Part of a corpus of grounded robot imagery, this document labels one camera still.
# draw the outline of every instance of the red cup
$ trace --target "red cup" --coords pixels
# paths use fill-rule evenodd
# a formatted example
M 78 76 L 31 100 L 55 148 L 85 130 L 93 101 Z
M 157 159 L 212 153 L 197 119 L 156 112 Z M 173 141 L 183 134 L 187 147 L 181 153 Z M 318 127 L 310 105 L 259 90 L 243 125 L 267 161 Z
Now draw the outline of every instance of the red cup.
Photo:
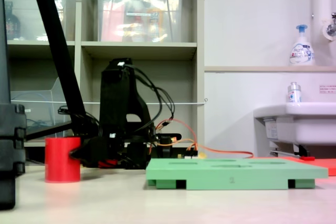
M 72 183 L 80 181 L 80 161 L 69 156 L 80 146 L 79 137 L 46 138 L 47 183 Z

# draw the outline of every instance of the white sink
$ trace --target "white sink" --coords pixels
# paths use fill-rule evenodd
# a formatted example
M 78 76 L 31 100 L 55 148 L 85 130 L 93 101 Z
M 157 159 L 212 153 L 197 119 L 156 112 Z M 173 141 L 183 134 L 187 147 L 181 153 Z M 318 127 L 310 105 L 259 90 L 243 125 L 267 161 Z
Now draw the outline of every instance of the white sink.
M 273 142 L 336 145 L 336 103 L 301 102 L 267 106 L 254 111 L 263 119 Z

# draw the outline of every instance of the soap dispenser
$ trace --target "soap dispenser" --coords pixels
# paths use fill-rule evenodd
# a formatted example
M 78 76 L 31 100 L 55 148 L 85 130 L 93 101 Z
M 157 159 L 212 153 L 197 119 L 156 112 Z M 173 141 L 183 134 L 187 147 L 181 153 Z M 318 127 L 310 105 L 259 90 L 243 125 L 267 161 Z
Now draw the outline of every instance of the soap dispenser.
M 315 65 L 314 50 L 305 36 L 305 30 L 307 28 L 307 25 L 299 25 L 296 27 L 296 29 L 299 30 L 299 38 L 294 44 L 289 58 L 290 66 Z

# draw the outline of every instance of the green foam board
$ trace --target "green foam board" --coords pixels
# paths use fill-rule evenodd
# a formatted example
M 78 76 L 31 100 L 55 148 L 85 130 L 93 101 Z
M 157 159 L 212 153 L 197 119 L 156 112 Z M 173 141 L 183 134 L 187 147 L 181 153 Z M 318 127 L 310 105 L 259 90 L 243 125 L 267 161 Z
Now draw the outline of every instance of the green foam board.
M 149 186 L 189 190 L 314 188 L 328 169 L 286 159 L 153 158 L 146 169 Z

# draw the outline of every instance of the shelf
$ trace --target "shelf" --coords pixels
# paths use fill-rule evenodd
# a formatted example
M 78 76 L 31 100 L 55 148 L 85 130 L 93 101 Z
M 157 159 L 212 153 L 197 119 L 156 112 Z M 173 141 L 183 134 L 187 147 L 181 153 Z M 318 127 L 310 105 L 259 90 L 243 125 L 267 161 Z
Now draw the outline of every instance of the shelf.
M 206 66 L 205 72 L 336 72 L 336 66 L 227 67 Z
M 192 60 L 197 43 L 97 42 L 84 41 L 82 47 L 93 58 L 134 60 Z
M 181 143 L 181 144 L 175 144 L 173 147 L 179 147 L 179 148 L 188 148 L 191 145 L 191 143 Z M 45 140 L 31 140 L 28 142 L 24 142 L 25 147 L 46 147 Z
M 45 147 L 46 141 L 44 139 L 36 139 L 24 142 L 23 145 L 25 147 Z
M 75 55 L 75 42 L 68 41 L 71 58 Z M 18 59 L 51 59 L 48 41 L 39 40 L 8 40 L 8 53 L 10 58 Z

